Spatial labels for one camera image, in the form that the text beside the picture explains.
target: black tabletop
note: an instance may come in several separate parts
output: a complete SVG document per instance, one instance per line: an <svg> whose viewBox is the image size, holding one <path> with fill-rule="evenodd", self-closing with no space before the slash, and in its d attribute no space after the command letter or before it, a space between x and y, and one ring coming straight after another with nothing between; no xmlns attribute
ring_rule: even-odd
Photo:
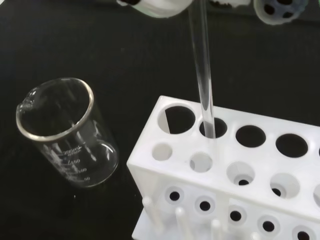
<svg viewBox="0 0 320 240"><path fill-rule="evenodd" d="M320 125L318 23L268 26L234 12L208 17L214 104ZM89 190L16 129L16 105L59 77L93 88L119 147L115 174ZM160 95L199 101L187 12L153 19L92 1L6 0L0 80L0 238L131 239L142 204L128 157Z"/></svg>

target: white test tube rack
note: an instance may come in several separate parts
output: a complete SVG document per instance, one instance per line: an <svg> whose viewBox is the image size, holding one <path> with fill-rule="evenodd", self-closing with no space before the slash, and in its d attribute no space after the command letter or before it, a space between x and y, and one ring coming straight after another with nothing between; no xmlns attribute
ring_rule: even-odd
<svg viewBox="0 0 320 240"><path fill-rule="evenodd" d="M194 115L180 134L167 121L174 107ZM209 139L200 103L159 98L127 162L144 206L132 238L320 240L320 127L221 107L214 115L226 132ZM305 152L288 148L290 137Z"/></svg>

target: glass beaker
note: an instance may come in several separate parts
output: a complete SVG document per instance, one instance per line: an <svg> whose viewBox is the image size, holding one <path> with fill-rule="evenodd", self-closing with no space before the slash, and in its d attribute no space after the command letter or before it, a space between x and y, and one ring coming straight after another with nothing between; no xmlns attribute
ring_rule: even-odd
<svg viewBox="0 0 320 240"><path fill-rule="evenodd" d="M92 89L77 78L58 78L32 89L16 109L19 131L71 183L92 187L117 168L118 150Z"/></svg>

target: test tube rack top tier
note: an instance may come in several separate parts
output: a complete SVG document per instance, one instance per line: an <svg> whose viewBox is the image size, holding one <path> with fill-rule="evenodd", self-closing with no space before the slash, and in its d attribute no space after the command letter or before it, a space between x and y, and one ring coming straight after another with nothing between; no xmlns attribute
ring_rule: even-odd
<svg viewBox="0 0 320 240"><path fill-rule="evenodd" d="M320 127L213 110L210 139L200 103L157 101L127 162L144 206L133 239L320 240Z"/></svg>

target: beaker rim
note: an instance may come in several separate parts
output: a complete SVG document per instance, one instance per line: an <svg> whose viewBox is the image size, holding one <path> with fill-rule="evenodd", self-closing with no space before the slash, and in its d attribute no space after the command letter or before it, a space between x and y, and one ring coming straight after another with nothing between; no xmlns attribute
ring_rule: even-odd
<svg viewBox="0 0 320 240"><path fill-rule="evenodd" d="M50 136L40 136L40 135L35 135L32 134L30 132L28 132L21 124L21 120L20 120L20 110L18 109L19 106L21 104L19 104L17 106L16 112L15 112L15 121L16 121L16 125L17 128L19 129L19 131L22 133L22 135L24 135L25 137L27 137L28 139L35 141L35 142L54 142L56 140L59 140L65 136L67 136L68 134L72 133L74 130L78 129L82 124L84 124L86 122L86 120L88 119L88 117L90 116L90 113L93 109L94 106L94 93L91 89L91 87L83 80L75 78L75 77L60 77L57 79L53 79L53 80L49 80L47 82L44 82L41 85L45 85L51 81L57 81L57 80L76 80L78 81L80 84L82 84L85 89L87 90L88 93L88 97L89 97L89 104L88 107L84 113L84 115L81 117L81 119L72 127L68 128L67 130L60 132L58 134L55 135L50 135Z"/></svg>

